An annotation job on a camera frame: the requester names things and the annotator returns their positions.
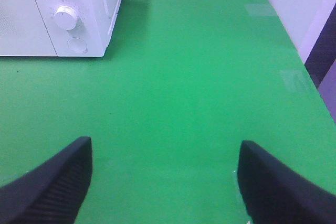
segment green surface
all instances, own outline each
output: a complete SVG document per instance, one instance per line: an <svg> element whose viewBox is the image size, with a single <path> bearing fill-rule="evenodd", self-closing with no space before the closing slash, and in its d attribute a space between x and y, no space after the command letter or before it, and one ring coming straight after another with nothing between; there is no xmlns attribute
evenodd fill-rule
<svg viewBox="0 0 336 224"><path fill-rule="evenodd" d="M93 139L76 223L246 223L254 140L336 193L335 125L267 0L123 0L103 58L0 58L0 185Z"/></svg>

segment white microwave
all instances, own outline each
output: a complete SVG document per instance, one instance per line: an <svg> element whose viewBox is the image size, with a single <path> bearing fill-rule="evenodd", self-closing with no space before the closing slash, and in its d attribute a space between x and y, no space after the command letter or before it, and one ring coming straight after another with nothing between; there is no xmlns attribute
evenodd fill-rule
<svg viewBox="0 0 336 224"><path fill-rule="evenodd" d="M0 56L101 57L121 0L0 0Z"/></svg>

